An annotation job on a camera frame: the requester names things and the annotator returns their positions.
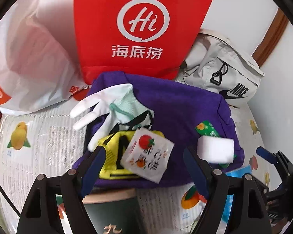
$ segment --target white glove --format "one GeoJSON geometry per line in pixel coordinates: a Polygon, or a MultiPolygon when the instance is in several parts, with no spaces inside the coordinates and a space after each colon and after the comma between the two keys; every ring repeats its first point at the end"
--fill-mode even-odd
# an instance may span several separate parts
{"type": "MultiPolygon", "coordinates": [[[[109,113],[102,126],[97,130],[88,144],[88,150],[90,152],[94,151],[98,141],[106,137],[116,124],[127,123],[147,110],[151,111],[152,116],[154,115],[152,110],[138,102],[133,94],[132,84],[130,83],[114,85],[86,97],[72,109],[70,116],[75,118],[94,105],[96,106],[91,112],[73,125],[75,130],[79,130],[96,118],[109,113]]],[[[150,120],[148,118],[141,125],[144,126],[149,123],[150,120]]]]}

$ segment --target green snack packet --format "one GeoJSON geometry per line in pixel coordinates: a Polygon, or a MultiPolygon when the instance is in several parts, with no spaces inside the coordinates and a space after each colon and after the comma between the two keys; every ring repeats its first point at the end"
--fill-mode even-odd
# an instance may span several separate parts
{"type": "Polygon", "coordinates": [[[195,130],[200,135],[220,137],[219,133],[216,131],[214,126],[208,120],[205,120],[205,121],[201,122],[200,124],[198,124],[196,126],[195,130]]]}

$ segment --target nike logo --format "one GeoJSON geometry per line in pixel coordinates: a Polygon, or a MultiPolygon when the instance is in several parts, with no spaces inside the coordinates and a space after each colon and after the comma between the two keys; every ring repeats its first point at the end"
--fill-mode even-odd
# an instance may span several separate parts
{"type": "Polygon", "coordinates": [[[245,98],[243,95],[246,94],[246,92],[249,89],[242,85],[241,83],[238,83],[236,87],[234,87],[231,90],[221,90],[219,92],[220,95],[224,97],[224,99],[237,99],[237,98],[245,98]]]}

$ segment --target black plastic buckle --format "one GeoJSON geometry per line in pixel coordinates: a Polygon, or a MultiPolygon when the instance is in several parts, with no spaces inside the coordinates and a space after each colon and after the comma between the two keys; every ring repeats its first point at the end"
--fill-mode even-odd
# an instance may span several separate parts
{"type": "Polygon", "coordinates": [[[229,70],[229,66],[227,63],[223,63],[222,67],[220,68],[220,70],[216,71],[215,73],[212,74],[211,79],[209,80],[212,84],[220,86],[222,83],[222,76],[227,74],[229,70]],[[226,67],[226,71],[224,73],[222,73],[222,69],[226,67]]]}

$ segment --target white sponge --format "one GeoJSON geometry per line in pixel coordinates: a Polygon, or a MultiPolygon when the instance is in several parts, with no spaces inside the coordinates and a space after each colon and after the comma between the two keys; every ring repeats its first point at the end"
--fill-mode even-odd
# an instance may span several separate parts
{"type": "Polygon", "coordinates": [[[197,155],[208,163],[232,163],[233,139],[201,136],[197,140],[197,155]]]}

